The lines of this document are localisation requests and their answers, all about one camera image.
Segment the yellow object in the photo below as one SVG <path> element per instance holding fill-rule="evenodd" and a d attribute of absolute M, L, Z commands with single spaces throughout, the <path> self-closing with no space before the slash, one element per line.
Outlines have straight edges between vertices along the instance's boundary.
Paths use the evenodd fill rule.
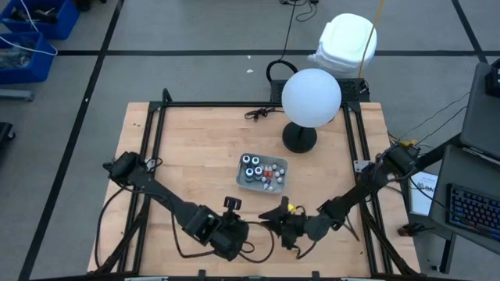
<path fill-rule="evenodd" d="M 361 78 L 361 72 L 363 71 L 363 63 L 365 62 L 366 50 L 368 50 L 368 45 L 370 44 L 370 40 L 372 39 L 373 31 L 375 30 L 375 26 L 378 23 L 378 18 L 380 18 L 380 14 L 382 13 L 382 7 L 384 6 L 385 0 L 380 0 L 380 5 L 378 6 L 377 16 L 373 21 L 372 30 L 370 31 L 370 35 L 368 37 L 368 41 L 366 42 L 365 51 L 362 53 L 361 65 L 359 66 L 358 78 Z"/>
<path fill-rule="evenodd" d="M 408 147 L 408 146 L 410 146 L 410 145 L 415 145 L 415 144 L 416 144 L 416 140 L 415 140 L 415 139 L 413 139 L 413 140 L 410 140 L 410 141 L 400 141 L 399 143 L 400 143 L 402 146 L 404 146 L 404 147 L 406 147 L 406 148 L 407 148 L 407 147 Z"/>
<path fill-rule="evenodd" d="M 296 212 L 297 209 L 294 207 L 294 205 L 288 204 L 288 211 L 290 211 L 290 212 Z"/>

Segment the paper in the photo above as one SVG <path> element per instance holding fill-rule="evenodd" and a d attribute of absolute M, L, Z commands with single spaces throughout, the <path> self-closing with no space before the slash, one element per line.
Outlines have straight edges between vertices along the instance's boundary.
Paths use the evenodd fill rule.
<path fill-rule="evenodd" d="M 438 176 L 420 172 L 412 176 L 412 180 L 429 197 L 434 198 L 434 190 L 438 182 Z M 410 181 L 410 212 L 417 215 L 429 215 L 432 201 L 416 189 Z"/>

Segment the gray tray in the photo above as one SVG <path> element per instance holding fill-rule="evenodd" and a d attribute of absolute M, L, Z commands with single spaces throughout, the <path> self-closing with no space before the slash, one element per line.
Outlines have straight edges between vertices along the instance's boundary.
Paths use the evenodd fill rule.
<path fill-rule="evenodd" d="M 243 155 L 248 155 L 250 158 L 256 156 L 260 158 L 260 163 L 259 166 L 265 166 L 265 165 L 272 165 L 276 164 L 278 165 L 278 169 L 284 169 L 284 175 L 283 177 L 283 183 L 278 183 L 277 178 L 273 175 L 271 177 L 271 184 L 270 186 L 273 187 L 272 191 L 269 190 L 264 190 L 264 183 L 260 180 L 253 180 L 251 183 L 248 183 L 245 180 L 245 170 L 247 169 L 246 165 L 243 164 L 241 159 L 243 158 Z M 254 190 L 254 191 L 260 191 L 263 193 L 267 194 L 281 194 L 284 190 L 285 184 L 287 183 L 287 175 L 288 175 L 288 163 L 287 160 L 283 158 L 277 158 L 277 157 L 270 157 L 270 156 L 265 156 L 265 155 L 257 155 L 257 154 L 252 154 L 252 153 L 245 153 L 241 155 L 240 157 L 240 163 L 237 167 L 237 174 L 236 174 L 236 183 L 245 189 L 248 190 Z"/>

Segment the plastic container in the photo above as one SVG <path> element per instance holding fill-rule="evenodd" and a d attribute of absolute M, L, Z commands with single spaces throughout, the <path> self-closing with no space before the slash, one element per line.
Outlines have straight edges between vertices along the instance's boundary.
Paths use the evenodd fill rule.
<path fill-rule="evenodd" d="M 272 164 L 277 164 L 278 170 L 279 169 L 284 169 L 284 175 L 281 176 L 283 179 L 283 183 L 278 183 L 277 178 L 275 176 L 271 176 L 271 183 L 270 186 L 273 187 L 273 190 L 264 190 L 263 185 L 264 183 L 260 180 L 253 180 L 252 182 L 248 183 L 245 180 L 245 170 L 247 169 L 247 165 L 243 164 L 241 158 L 244 155 L 250 156 L 250 158 L 253 157 L 259 157 L 260 158 L 260 163 L 259 166 L 265 166 L 265 165 L 272 165 Z M 265 156 L 265 155 L 256 155 L 252 153 L 245 153 L 240 157 L 240 164 L 237 168 L 237 174 L 236 174 L 236 183 L 245 189 L 248 190 L 253 190 L 253 191 L 259 191 L 263 192 L 266 194 L 281 194 L 284 190 L 285 184 L 287 182 L 287 174 L 288 174 L 288 163 L 287 160 L 283 158 L 277 158 L 277 157 L 270 157 L 270 156 Z"/>
<path fill-rule="evenodd" d="M 372 26 L 361 16 L 350 13 L 336 16 L 325 26 L 316 54 L 310 55 L 308 60 L 317 62 L 335 78 L 357 77 Z M 370 63 L 376 48 L 377 31 L 374 30 L 363 68 Z"/>
<path fill-rule="evenodd" d="M 80 12 L 78 12 L 72 0 L 24 0 L 24 3 L 28 9 L 35 3 L 36 5 L 47 5 L 47 7 L 59 7 L 57 23 L 34 22 L 38 30 L 47 39 L 67 39 L 78 20 L 78 16 L 80 16 Z M 21 22 L 9 19 L 14 8 L 24 10 L 20 0 L 10 0 L 2 14 L 0 14 L 0 23 L 5 24 L 13 33 L 35 31 L 28 21 Z"/>
<path fill-rule="evenodd" d="M 0 34 L 7 41 L 12 43 L 19 42 L 21 37 L 36 42 L 36 49 L 52 53 L 54 49 L 44 39 L 43 35 L 39 32 L 26 32 L 19 34 Z M 12 46 L 0 41 L 0 48 L 11 48 Z M 16 84 L 16 83 L 30 83 L 42 82 L 47 80 L 50 66 L 54 56 L 33 52 L 31 55 L 30 63 L 26 67 L 18 67 L 11 69 L 0 69 L 0 84 Z"/>

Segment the lamp shade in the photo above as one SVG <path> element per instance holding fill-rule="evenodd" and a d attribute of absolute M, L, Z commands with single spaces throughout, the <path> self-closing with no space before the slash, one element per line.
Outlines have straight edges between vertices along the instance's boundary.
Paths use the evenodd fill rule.
<path fill-rule="evenodd" d="M 284 85 L 281 103 L 293 123 L 315 128 L 331 121 L 341 106 L 341 88 L 328 72 L 304 69 Z"/>

